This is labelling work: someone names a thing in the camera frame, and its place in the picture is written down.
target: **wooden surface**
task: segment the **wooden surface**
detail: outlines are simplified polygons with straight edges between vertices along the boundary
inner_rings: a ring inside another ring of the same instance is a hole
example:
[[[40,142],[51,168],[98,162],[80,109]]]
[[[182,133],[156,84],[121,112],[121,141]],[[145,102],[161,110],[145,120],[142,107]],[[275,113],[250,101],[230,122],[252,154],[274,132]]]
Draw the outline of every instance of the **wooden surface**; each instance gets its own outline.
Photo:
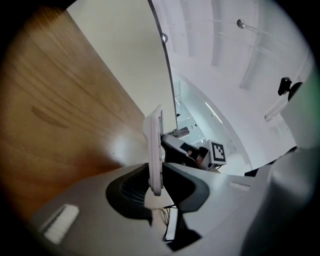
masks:
[[[144,116],[66,11],[42,7],[0,69],[0,181],[27,220],[79,179],[147,160]]]

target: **wood grain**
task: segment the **wood grain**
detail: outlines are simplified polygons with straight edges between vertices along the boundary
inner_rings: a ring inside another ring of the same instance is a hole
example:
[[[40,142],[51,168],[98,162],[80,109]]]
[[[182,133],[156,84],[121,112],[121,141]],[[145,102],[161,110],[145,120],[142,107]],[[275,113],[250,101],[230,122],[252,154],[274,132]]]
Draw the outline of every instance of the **wood grain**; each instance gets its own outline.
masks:
[[[66,11],[41,7],[0,69],[0,181],[22,219],[82,178],[143,163],[144,116]]]

